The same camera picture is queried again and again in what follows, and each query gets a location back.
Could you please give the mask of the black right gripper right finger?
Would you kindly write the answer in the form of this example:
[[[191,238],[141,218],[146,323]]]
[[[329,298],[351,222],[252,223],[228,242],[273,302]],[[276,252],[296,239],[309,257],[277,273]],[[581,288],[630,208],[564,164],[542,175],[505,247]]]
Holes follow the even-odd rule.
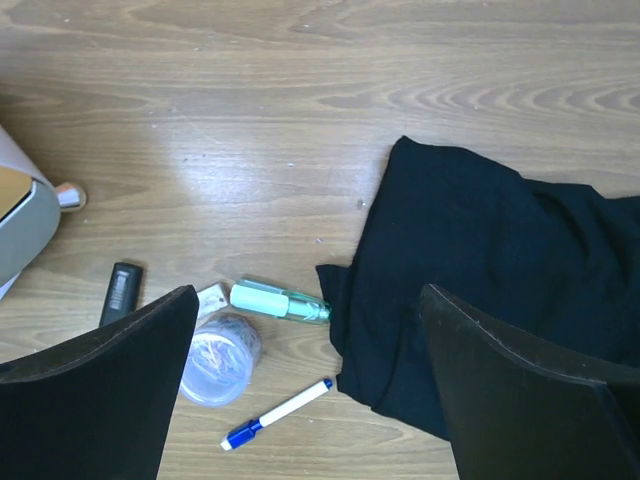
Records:
[[[421,306],[460,478],[638,478],[638,369],[555,345],[436,285]]]

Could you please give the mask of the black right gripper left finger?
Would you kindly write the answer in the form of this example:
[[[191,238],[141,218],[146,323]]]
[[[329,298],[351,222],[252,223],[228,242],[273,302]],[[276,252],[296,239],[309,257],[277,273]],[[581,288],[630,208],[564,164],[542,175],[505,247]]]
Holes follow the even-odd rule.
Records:
[[[156,478],[198,307],[182,286],[3,363],[2,478]]]

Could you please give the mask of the clear jar of paper clips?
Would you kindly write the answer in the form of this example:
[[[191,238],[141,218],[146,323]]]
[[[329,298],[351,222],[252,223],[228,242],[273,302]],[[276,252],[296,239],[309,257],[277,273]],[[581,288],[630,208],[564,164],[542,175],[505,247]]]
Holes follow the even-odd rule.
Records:
[[[180,392],[195,404],[222,407],[248,387],[261,355],[261,339],[247,319],[221,314],[196,328]]]

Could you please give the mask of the white eraser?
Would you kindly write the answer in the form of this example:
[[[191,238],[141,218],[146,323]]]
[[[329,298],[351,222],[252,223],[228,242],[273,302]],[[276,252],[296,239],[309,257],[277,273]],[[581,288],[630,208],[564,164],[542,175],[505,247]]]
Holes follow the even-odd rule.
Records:
[[[229,306],[228,294],[223,283],[218,282],[197,292],[199,308],[197,320],[201,321]]]

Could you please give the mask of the green clear highlighter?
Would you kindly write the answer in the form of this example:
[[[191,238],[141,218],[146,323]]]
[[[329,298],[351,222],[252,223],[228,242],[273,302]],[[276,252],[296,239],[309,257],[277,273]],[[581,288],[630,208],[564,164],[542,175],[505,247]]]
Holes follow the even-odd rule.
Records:
[[[239,310],[305,324],[328,324],[331,308],[317,297],[243,278],[231,288],[231,305]]]

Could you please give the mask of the white rounded drawer organizer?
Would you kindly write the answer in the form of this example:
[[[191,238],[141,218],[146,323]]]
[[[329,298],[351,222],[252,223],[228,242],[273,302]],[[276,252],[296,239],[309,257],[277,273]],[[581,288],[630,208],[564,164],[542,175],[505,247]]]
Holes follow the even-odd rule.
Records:
[[[13,138],[1,131],[1,294],[42,252],[61,214],[82,209],[87,195],[66,182],[53,185]]]

